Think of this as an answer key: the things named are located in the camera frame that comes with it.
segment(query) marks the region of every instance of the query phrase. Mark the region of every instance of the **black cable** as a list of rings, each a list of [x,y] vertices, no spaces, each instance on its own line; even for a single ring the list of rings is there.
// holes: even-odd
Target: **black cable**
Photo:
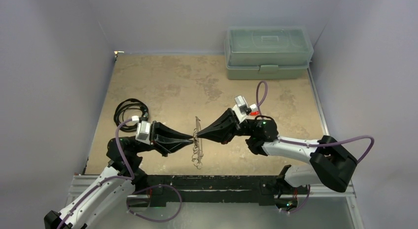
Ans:
[[[136,98],[129,98],[123,102],[121,102],[115,110],[115,114],[113,115],[113,121],[115,122],[116,126],[120,125],[124,118],[125,112],[127,110],[140,110],[142,112],[141,117],[139,118],[139,121],[148,121],[149,118],[149,109],[145,105],[145,103],[139,101]],[[121,127],[121,131],[123,132],[135,132],[137,130],[137,125],[124,125]]]

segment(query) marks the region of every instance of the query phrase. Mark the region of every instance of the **white cable connector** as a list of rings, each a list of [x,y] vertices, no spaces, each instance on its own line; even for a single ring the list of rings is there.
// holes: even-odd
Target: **white cable connector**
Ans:
[[[132,116],[132,122],[139,123],[139,116]]]

